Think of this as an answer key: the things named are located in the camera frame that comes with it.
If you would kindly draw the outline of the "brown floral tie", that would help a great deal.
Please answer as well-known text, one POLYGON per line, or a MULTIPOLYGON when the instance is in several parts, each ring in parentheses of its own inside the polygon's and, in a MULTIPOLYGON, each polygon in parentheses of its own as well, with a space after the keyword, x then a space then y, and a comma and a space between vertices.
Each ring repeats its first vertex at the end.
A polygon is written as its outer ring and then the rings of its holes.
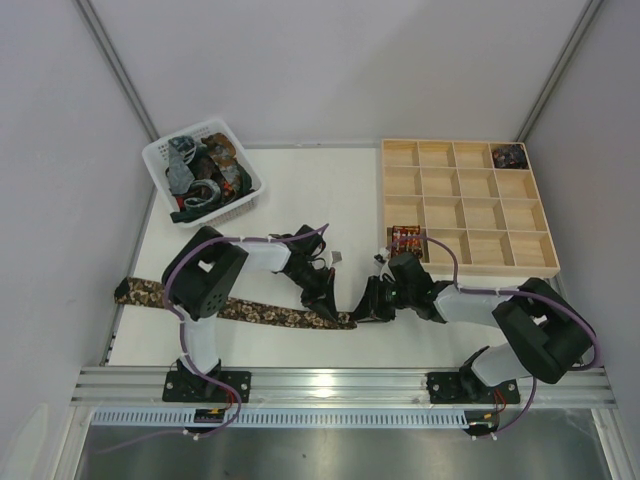
MULTIPOLYGON (((114 291, 116 304, 165 310, 162 283, 137 277, 126 277, 114 291)), ((354 330, 357 323, 347 312, 339 312, 337 320, 327 320, 308 310, 278 307, 229 297, 218 316, 246 323, 285 328, 314 330, 354 330)))

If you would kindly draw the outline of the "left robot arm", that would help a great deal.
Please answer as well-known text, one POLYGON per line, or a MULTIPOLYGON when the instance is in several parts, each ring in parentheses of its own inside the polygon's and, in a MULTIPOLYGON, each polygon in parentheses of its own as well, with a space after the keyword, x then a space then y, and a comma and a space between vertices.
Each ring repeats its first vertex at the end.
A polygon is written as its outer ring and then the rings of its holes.
POLYGON ((225 306, 237 278, 265 271, 282 274, 301 289, 302 306, 323 321, 336 323, 335 270, 316 267, 326 246, 322 226, 302 225, 294 234, 226 237, 202 227, 165 269, 163 303, 180 321, 181 364, 207 380, 220 364, 215 318, 225 306))

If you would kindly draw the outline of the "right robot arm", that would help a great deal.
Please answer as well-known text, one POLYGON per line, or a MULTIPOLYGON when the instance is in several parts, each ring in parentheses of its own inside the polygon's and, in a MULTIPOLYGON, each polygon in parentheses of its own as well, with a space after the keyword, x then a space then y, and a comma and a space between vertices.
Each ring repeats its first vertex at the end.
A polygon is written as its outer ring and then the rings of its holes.
POLYGON ((440 324, 469 323, 501 331, 503 344, 477 351, 460 368, 461 382, 469 390, 526 377, 555 384, 566 372, 578 370, 587 352, 593 353, 587 369, 600 356, 594 329, 538 278, 491 290, 435 281, 426 272, 372 276, 350 318, 387 322, 404 309, 440 324))

